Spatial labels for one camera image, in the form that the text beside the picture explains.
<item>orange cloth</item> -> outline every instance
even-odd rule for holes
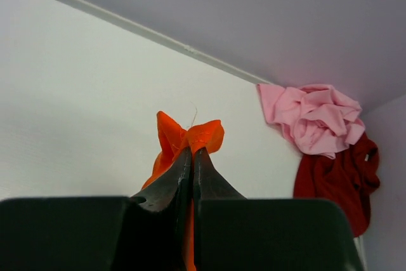
[[[157,156],[152,176],[142,188],[149,186],[160,175],[165,173],[178,158],[185,147],[190,147],[194,157],[196,151],[205,147],[209,153],[220,149],[224,138],[224,129],[220,120],[214,120],[202,125],[196,125],[189,130],[183,129],[177,122],[162,111],[157,113],[158,139],[162,152]],[[193,203],[190,209],[189,227],[185,232],[189,235],[189,251],[186,255],[187,270],[196,270],[193,264]]]

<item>folded cloth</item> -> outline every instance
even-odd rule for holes
[[[365,131],[360,104],[331,85],[259,84],[258,90],[267,123],[281,125],[283,137],[304,154],[333,159]]]
[[[345,212],[354,237],[358,237],[369,226],[369,195],[380,185],[378,165],[377,146],[365,133],[355,145],[337,153],[335,160],[303,155],[293,197],[334,201]]]
[[[158,139],[162,151],[155,160],[151,177],[144,183],[142,188],[149,186],[160,175],[165,173],[184,148],[189,146],[194,158],[195,153],[199,149],[205,147],[209,153],[212,153],[219,150],[223,143],[224,129],[220,120],[210,121],[185,130],[167,114],[159,111],[157,113],[157,121]],[[189,238],[189,245],[187,252],[184,253],[184,260],[188,271],[196,271],[193,263],[193,203],[190,208],[190,215],[188,215],[187,226],[186,234]]]

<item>gray wall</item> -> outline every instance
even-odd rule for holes
[[[381,187],[371,195],[372,218],[364,239],[369,271],[399,271],[406,266],[405,118],[406,95],[363,118],[381,156]]]
[[[282,85],[367,110],[405,93],[406,0],[87,0]]]

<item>wall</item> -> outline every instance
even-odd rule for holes
[[[213,155],[248,197],[290,197],[300,155],[252,83],[54,0],[0,0],[0,199],[131,195],[159,151],[155,114],[221,119]]]
[[[86,0],[281,85],[405,93],[404,0]]]
[[[372,218],[364,235],[370,271],[406,266],[406,95],[363,117],[379,147],[381,187],[371,196]]]

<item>dark red fabric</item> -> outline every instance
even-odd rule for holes
[[[337,153],[335,159],[303,155],[293,196],[334,201],[343,209],[354,236],[358,237],[369,225],[369,195],[380,184],[376,175],[378,164],[378,148],[365,133],[355,145]]]

